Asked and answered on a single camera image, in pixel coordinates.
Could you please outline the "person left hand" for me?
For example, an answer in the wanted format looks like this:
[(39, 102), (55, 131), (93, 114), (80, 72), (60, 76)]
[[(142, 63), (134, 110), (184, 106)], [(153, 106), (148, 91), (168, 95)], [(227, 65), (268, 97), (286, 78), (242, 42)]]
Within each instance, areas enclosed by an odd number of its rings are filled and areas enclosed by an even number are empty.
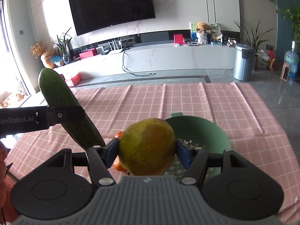
[(6, 175), (6, 163), (5, 159), (7, 158), (8, 152), (3, 143), (0, 145), (0, 165), (1, 165), (1, 192), (4, 193), (6, 190), (6, 182), (5, 182), (5, 175)]

